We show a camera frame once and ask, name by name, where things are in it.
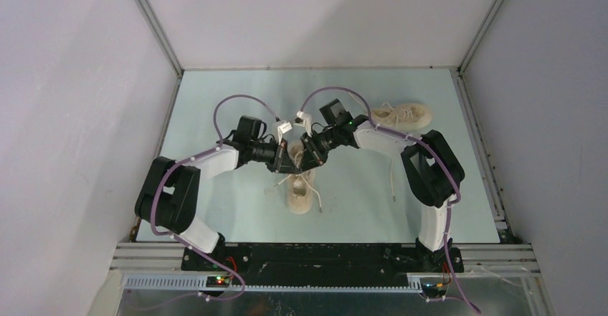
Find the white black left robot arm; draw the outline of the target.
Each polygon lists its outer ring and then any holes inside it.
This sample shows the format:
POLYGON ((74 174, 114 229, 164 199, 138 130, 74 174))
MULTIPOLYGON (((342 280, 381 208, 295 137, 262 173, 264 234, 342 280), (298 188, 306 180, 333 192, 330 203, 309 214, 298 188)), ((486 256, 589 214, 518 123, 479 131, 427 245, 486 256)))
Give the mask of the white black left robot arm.
POLYGON ((221 269, 226 250, 217 244, 222 235, 196 217, 199 185, 249 162, 259 162, 272 173, 298 173, 288 154, 284 135, 292 124, 278 120, 268 126, 260 119, 242 116, 236 129, 202 153, 182 161, 159 156, 153 160, 143 183, 134 212, 151 225, 153 233, 177 236, 196 248, 199 261, 209 270, 221 269))

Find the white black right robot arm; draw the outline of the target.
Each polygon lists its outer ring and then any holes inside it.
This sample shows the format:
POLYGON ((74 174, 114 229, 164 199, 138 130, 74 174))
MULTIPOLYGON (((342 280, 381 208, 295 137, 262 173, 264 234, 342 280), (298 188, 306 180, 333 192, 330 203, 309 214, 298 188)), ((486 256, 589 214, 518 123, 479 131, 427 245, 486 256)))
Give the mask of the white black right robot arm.
POLYGON ((312 129, 307 113, 297 113, 296 122, 306 125, 306 132, 300 137, 301 171, 322 166, 329 152, 340 146, 399 158, 407 183, 422 204, 417 241, 423 247, 417 252, 418 265, 428 272, 438 270, 446 261, 442 247, 450 240, 450 208, 460 201, 460 184, 465 178, 464 169, 444 136, 431 130, 416 137, 377 125, 367 115, 353 117, 338 99, 324 105, 320 112, 327 123, 320 132, 312 129))

